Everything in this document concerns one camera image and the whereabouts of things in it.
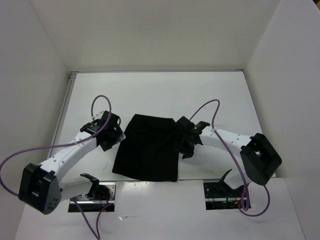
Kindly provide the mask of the black skirt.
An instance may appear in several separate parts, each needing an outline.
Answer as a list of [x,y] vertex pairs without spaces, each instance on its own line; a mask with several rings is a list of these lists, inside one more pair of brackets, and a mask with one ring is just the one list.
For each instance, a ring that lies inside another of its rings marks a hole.
[[179,132],[174,119],[135,114],[124,135],[112,173],[149,182],[178,180]]

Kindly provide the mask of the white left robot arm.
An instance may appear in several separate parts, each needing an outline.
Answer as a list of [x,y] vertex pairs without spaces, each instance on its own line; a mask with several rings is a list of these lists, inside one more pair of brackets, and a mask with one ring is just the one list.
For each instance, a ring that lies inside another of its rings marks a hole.
[[88,200],[98,197],[109,200],[109,189],[88,173],[71,181],[63,181],[63,178],[96,148],[105,152],[124,140],[120,123],[118,115],[102,111],[80,129],[69,146],[38,165],[28,164],[22,172],[18,199],[44,215],[52,213],[60,202],[81,195]]

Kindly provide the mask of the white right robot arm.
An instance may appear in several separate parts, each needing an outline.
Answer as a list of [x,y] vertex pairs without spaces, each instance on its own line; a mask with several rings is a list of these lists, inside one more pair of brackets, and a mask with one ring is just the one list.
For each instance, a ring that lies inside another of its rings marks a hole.
[[262,133],[241,135],[209,127],[208,122],[194,124],[186,117],[181,117],[176,123],[180,132],[177,150],[184,159],[188,159],[193,157],[196,145],[210,146],[240,158],[242,165],[239,166],[239,176],[226,177],[219,184],[223,196],[229,197],[237,188],[249,183],[265,186],[282,164],[280,155]]

